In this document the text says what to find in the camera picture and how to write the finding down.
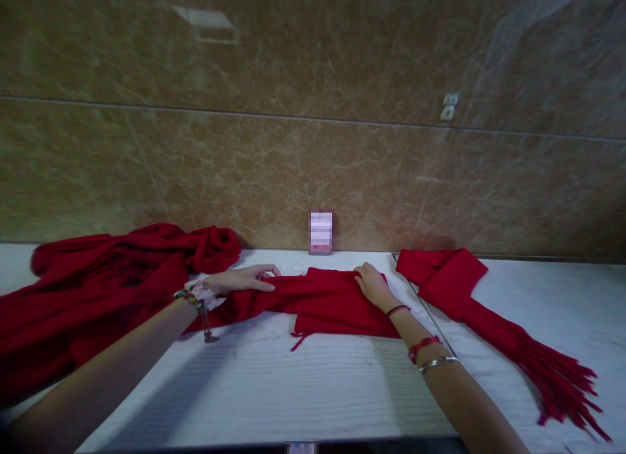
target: silver bangle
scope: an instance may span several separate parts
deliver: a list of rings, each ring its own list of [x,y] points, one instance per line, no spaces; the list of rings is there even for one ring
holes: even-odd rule
[[[442,365],[442,364],[453,363],[455,361],[458,361],[458,358],[455,357],[455,356],[444,356],[444,357],[441,357],[439,359],[433,359],[432,361],[430,361],[430,362],[428,362],[428,363],[426,363],[424,365],[418,366],[417,368],[419,369],[419,372],[424,374],[427,369],[430,369],[432,367],[439,366],[439,365]]]

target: white table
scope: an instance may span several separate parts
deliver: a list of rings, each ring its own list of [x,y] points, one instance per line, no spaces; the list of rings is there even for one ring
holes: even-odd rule
[[[570,421],[561,424],[552,419],[547,426],[538,426],[534,387],[517,366],[465,325],[424,302],[465,368],[532,453],[626,453],[626,267],[481,261],[489,272],[474,289],[473,298],[598,374],[595,390],[599,396],[590,400],[604,410],[594,416],[614,443]]]
[[[36,281],[28,272],[33,248],[0,244],[0,294]],[[464,325],[421,307],[392,260],[376,252],[254,250],[244,251],[237,266],[275,263],[297,275],[309,266],[352,269],[368,261],[422,323],[451,343],[533,454],[626,452],[626,267],[483,260],[490,271],[473,293],[598,373],[594,402],[604,413],[596,420],[613,437],[610,445],[569,421],[537,426],[536,398],[517,367]],[[216,344],[204,345],[200,334],[177,341],[80,451],[454,435],[400,341],[313,335],[292,353],[293,319],[266,312],[217,329]]]
[[[25,271],[31,251],[0,246],[0,258],[23,258],[10,271],[0,265],[3,294],[35,281]],[[436,330],[389,253],[246,250],[236,267],[274,263],[284,275],[299,275],[311,266],[352,270],[364,261]],[[204,344],[201,333],[177,341],[79,452],[455,435],[401,340],[313,335],[291,352],[294,319],[266,312],[217,329],[216,343]]]

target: marble tile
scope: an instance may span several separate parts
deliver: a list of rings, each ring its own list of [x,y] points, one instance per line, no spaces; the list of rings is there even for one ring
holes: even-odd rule
[[[125,234],[167,220],[121,110],[0,101],[0,240]]]
[[[626,137],[626,0],[492,6],[455,125]]]
[[[457,133],[418,235],[475,253],[623,256],[626,144]]]
[[[232,227],[253,247],[306,249],[308,209],[334,208],[337,249],[413,242],[446,130],[129,110],[175,223]]]
[[[0,91],[441,124],[489,0],[1,0]]]

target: red scarf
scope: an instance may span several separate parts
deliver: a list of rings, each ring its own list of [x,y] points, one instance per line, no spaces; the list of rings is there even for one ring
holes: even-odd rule
[[[171,303],[190,272],[218,273],[240,253],[230,229],[185,234],[171,224],[38,247],[31,267],[40,280],[0,298],[0,404],[80,367]],[[303,277],[270,278],[273,292],[232,293],[209,319],[219,327],[264,310],[297,314],[298,344],[312,333],[399,338],[365,299],[355,274],[311,268]],[[193,330],[201,330],[199,319]]]
[[[467,249],[403,250],[396,270],[419,286],[421,298],[449,318],[465,323],[520,367],[541,394],[540,425],[551,417],[563,422],[567,416],[581,429],[589,423],[606,441],[611,441],[587,408],[602,412],[585,396],[597,395],[591,379],[596,374],[574,358],[533,340],[519,325],[472,299],[471,292],[487,267]]]
[[[354,271],[309,268],[305,276],[277,277],[272,292],[238,291],[209,313],[211,327],[255,317],[265,310],[297,315],[294,337],[313,333],[370,335],[399,339],[400,335],[377,307],[361,292]]]
[[[240,253],[230,229],[185,234],[171,224],[37,247],[40,280],[0,297],[0,404],[63,377],[163,309],[189,270],[217,273]]]

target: wall outlet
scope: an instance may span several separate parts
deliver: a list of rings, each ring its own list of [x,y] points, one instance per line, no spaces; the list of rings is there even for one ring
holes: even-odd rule
[[[444,121],[450,121],[455,115],[455,108],[452,105],[446,105],[441,112],[441,119]]]
[[[443,98],[443,104],[456,106],[458,104],[458,92],[455,94],[447,93]]]

